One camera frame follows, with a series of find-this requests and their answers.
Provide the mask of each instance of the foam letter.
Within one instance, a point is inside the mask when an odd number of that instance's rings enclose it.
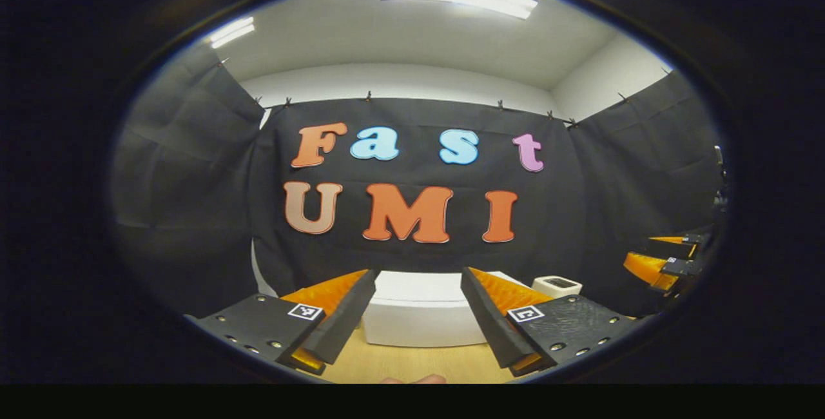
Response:
[[[318,184],[315,190],[321,193],[321,214],[318,221],[309,221],[304,216],[304,199],[309,192],[309,184],[306,182],[287,182],[284,184],[286,190],[286,222],[293,229],[307,234],[323,234],[333,228],[335,222],[335,200],[338,194],[344,190],[339,184]]]
[[[372,219],[369,229],[364,231],[365,239],[389,240],[392,237],[387,230],[389,222],[400,240],[407,239],[416,223],[418,231],[412,236],[416,242],[446,243],[450,240],[445,226],[447,201],[453,197],[452,190],[427,187],[412,207],[407,207],[401,191],[392,184],[371,184],[366,192],[372,195]]]
[[[494,190],[487,192],[484,198],[490,202],[490,223],[481,238],[490,243],[510,242],[516,236],[510,230],[510,219],[513,202],[518,200],[518,195],[505,190]]]
[[[541,150],[541,144],[533,142],[531,134],[524,134],[513,139],[513,143],[518,145],[518,155],[521,165],[530,172],[539,172],[544,169],[545,163],[536,160],[536,150]]]
[[[350,154],[353,157],[369,160],[378,158],[381,161],[389,161],[398,156],[398,149],[395,142],[398,142],[398,132],[391,128],[366,128],[358,132],[358,142],[353,143]]]
[[[318,166],[324,162],[324,157],[318,154],[318,149],[329,153],[335,146],[335,136],[342,136],[347,133],[347,125],[342,122],[327,124],[325,126],[312,126],[298,131],[301,134],[301,146],[298,148],[298,155],[292,160],[292,167],[306,168]]]
[[[478,136],[473,131],[449,129],[439,139],[444,148],[439,152],[447,164],[470,164],[478,158]]]

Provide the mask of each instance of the pink letter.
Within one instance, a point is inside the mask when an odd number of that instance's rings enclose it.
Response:
[[[518,155],[521,158],[521,165],[530,172],[539,172],[544,169],[545,163],[536,160],[536,150],[541,150],[541,144],[533,142],[533,136],[524,134],[513,139],[513,144],[518,145]]]

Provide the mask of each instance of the white device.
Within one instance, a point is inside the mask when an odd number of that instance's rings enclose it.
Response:
[[[569,278],[545,275],[533,280],[533,290],[544,293],[548,297],[561,298],[567,295],[578,295],[581,292],[581,284]]]
[[[489,274],[527,287],[502,272]],[[362,327],[371,345],[425,348],[487,343],[458,273],[381,271]]]

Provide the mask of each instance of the wooden table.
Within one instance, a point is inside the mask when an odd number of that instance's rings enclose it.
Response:
[[[415,382],[430,374],[442,375],[448,384],[503,384],[514,378],[510,369],[498,367],[486,343],[449,348],[369,345],[361,327],[319,377],[336,384],[377,384],[388,377]]]

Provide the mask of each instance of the black fabric backdrop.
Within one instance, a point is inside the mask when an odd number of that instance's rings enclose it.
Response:
[[[581,260],[584,232],[583,179],[572,141],[561,121],[529,113],[503,112],[459,102],[418,99],[333,100],[277,108],[258,138],[250,171],[251,224],[262,274],[279,293],[363,268],[460,272],[463,266],[501,270],[530,278],[543,269],[569,274]],[[344,122],[347,134],[336,137],[332,151],[319,166],[292,168],[304,126]],[[389,161],[360,160],[350,154],[357,132],[389,126],[398,132],[397,157]],[[478,158],[471,164],[446,164],[439,158],[439,136],[447,129],[478,135]],[[513,137],[525,132],[542,143],[538,173],[521,167]],[[336,203],[333,228],[322,235],[295,231],[284,214],[286,181],[312,186],[306,196],[306,217],[317,219],[320,195],[315,186],[343,186]],[[369,184],[395,184],[407,205],[427,186],[453,191],[446,208],[448,243],[417,243],[395,236],[386,242],[362,237],[369,226],[372,196]],[[518,195],[512,209],[510,242],[482,240],[489,222],[490,190]],[[271,263],[280,263],[272,268]],[[285,267],[292,272],[286,279]]]
[[[202,45],[159,70],[112,161],[126,263],[163,302],[197,316],[257,290],[246,190],[263,110],[219,63]]]
[[[279,295],[363,268],[458,272],[501,270],[530,284],[562,275],[583,295],[628,315],[649,313],[657,298],[622,266],[647,237],[707,228],[719,187],[713,145],[719,137],[689,84],[677,73],[581,121],[577,128],[533,113],[423,99],[342,99],[262,110],[207,46],[186,52],[133,105],[115,151],[112,195],[127,263],[177,311],[206,316],[234,304],[260,274]],[[344,122],[347,134],[319,166],[295,169],[304,126]],[[400,154],[356,159],[357,132],[389,126]],[[446,129],[478,134],[472,164],[446,164]],[[519,163],[512,138],[532,134],[544,170]],[[343,186],[333,228],[295,231],[285,220],[287,181],[311,185],[306,217],[317,219],[315,186]],[[427,186],[454,196],[446,208],[450,242],[412,237],[366,240],[373,183],[395,184],[407,204]],[[509,190],[510,242],[486,243],[484,193]]]

